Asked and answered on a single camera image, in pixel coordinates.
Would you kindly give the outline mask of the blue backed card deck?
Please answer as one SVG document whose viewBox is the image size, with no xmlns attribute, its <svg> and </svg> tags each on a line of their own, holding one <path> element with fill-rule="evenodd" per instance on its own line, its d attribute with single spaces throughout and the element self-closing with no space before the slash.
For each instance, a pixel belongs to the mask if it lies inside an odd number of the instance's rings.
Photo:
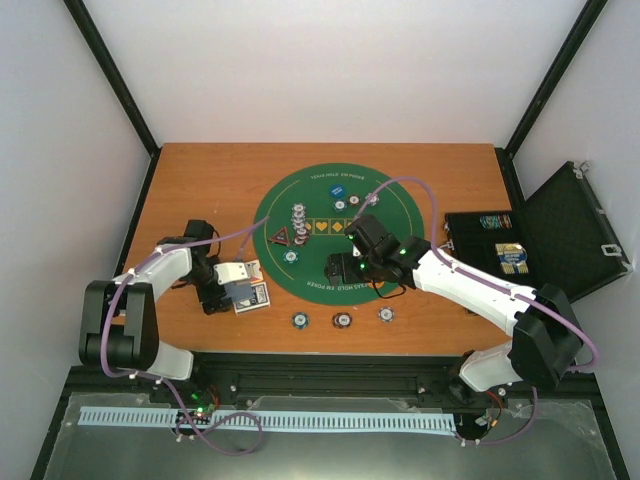
<svg viewBox="0 0 640 480">
<path fill-rule="evenodd" d="M 224 285 L 224 289 L 233 304 L 251 299 L 253 295 L 251 284 L 246 282 L 227 283 Z"/>
</svg>

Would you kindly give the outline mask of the purple white chip stack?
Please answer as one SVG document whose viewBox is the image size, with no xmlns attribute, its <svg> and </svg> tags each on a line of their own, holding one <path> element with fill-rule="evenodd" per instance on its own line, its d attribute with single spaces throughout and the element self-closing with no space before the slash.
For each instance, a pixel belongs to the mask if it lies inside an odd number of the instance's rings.
<svg viewBox="0 0 640 480">
<path fill-rule="evenodd" d="M 393 308 L 385 306 L 378 310 L 378 317 L 384 323 L 390 323 L 395 318 L 395 311 Z"/>
</svg>

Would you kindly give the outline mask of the orange black chip stack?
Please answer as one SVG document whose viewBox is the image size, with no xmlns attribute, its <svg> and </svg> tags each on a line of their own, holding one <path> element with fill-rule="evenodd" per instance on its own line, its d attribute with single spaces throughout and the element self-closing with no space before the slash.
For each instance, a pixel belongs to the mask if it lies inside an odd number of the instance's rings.
<svg viewBox="0 0 640 480">
<path fill-rule="evenodd" d="M 336 313 L 332 318 L 332 324 L 335 328 L 348 328 L 352 324 L 352 317 L 346 312 Z"/>
</svg>

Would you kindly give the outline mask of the blue small blind button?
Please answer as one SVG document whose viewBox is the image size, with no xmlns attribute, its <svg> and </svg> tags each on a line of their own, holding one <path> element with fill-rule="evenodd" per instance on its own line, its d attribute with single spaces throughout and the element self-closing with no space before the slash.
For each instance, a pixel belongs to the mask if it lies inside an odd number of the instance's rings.
<svg viewBox="0 0 640 480">
<path fill-rule="evenodd" d="M 343 198 L 346 195 L 346 189 L 340 184 L 332 185 L 329 188 L 329 194 L 332 198 Z"/>
</svg>

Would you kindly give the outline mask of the spread row of chips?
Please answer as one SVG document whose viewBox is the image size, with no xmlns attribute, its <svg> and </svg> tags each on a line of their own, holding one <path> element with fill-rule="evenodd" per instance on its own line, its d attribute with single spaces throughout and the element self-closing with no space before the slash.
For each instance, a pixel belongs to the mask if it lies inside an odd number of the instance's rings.
<svg viewBox="0 0 640 480">
<path fill-rule="evenodd" d="M 310 236 L 310 228 L 306 221 L 306 207 L 302 203 L 295 203 L 291 209 L 291 224 L 294 230 L 294 244 L 304 246 Z"/>
</svg>

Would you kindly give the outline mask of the green blue chip stack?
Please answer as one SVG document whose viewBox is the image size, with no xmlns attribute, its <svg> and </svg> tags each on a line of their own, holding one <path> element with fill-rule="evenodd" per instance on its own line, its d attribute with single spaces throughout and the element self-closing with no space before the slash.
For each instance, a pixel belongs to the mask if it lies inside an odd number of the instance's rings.
<svg viewBox="0 0 640 480">
<path fill-rule="evenodd" d="M 297 312 L 292 316 L 292 325 L 296 329 L 305 329 L 309 325 L 309 317 L 304 312 Z"/>
</svg>

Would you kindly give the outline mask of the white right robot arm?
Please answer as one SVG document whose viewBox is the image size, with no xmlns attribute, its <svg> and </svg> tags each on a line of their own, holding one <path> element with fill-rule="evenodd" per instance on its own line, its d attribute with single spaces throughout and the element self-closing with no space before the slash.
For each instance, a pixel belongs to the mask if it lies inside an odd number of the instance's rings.
<svg viewBox="0 0 640 480">
<path fill-rule="evenodd" d="M 594 346 L 564 292 L 553 285 L 535 289 L 496 278 L 420 237 L 400 242 L 372 215 L 358 217 L 345 236 L 351 251 L 326 260 L 330 285 L 385 282 L 435 294 L 508 336 L 502 345 L 464 356 L 456 377 L 467 390 L 484 392 L 516 382 L 553 390 L 566 374 L 579 370 L 575 359 L 580 350 Z"/>
</svg>

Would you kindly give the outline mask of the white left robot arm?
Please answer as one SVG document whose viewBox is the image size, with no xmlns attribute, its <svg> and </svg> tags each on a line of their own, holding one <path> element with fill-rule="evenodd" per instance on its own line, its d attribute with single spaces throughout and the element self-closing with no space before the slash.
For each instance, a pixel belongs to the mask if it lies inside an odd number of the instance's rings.
<svg viewBox="0 0 640 480">
<path fill-rule="evenodd" d="M 113 375 L 144 373 L 173 380 L 186 402 L 201 400 L 208 378 L 193 368 L 194 354 L 160 340 L 156 301 L 168 290 L 193 286 L 207 315 L 232 309 L 232 299 L 210 253 L 218 232 L 204 220 L 187 222 L 184 234 L 165 237 L 150 258 L 111 280 L 85 290 L 78 355 L 82 364 L 106 367 Z"/>
</svg>

